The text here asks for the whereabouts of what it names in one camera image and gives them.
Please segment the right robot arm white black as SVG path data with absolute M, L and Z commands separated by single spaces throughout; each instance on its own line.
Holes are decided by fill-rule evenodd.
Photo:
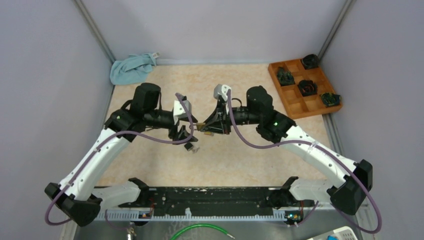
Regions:
M 246 92 L 246 105 L 230 106 L 232 89 L 218 84 L 213 91 L 217 105 L 200 127 L 201 132 L 228 135 L 237 126 L 255 125 L 256 132 L 272 147 L 283 147 L 319 170 L 325 180 L 290 177 L 283 185 L 281 199 L 287 206 L 314 200 L 332 204 L 344 214 L 353 216 L 372 189 L 373 166 L 363 159 L 356 162 L 341 156 L 316 141 L 293 119 L 278 112 L 273 98 L 259 85 Z

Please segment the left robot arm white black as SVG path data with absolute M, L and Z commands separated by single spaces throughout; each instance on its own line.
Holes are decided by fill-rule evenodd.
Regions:
M 78 165 L 60 182 L 49 183 L 45 188 L 51 199 L 45 223 L 54 226 L 49 218 L 53 207 L 60 209 L 78 226 L 90 224 L 100 212 L 126 203 L 144 207 L 149 203 L 148 186 L 137 178 L 121 185 L 96 185 L 113 160 L 136 137 L 145 137 L 147 128 L 168 130 L 166 144 L 188 144 L 194 140 L 196 118 L 192 105 L 185 95 L 177 93 L 172 110 L 162 108 L 161 88 L 153 83 L 136 87 L 132 99 L 114 111 L 104 123 L 97 140 Z

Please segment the brass padlock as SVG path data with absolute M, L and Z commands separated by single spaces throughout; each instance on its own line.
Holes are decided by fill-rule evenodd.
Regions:
M 210 137 L 213 137 L 215 135 L 213 132 L 209 132 L 209 131 L 204 132 L 203 134 Z
M 204 126 L 205 126 L 205 123 L 204 122 L 198 122 L 198 123 L 196 123 L 196 129 L 198 131 L 201 131 Z

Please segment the black cable lock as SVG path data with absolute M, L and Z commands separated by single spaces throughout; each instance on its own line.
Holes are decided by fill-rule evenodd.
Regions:
M 193 144 L 192 142 L 187 142 L 186 144 L 184 144 L 184 148 L 188 151 L 188 152 L 192 152 L 192 153 L 197 153 L 200 149 L 199 146 Z

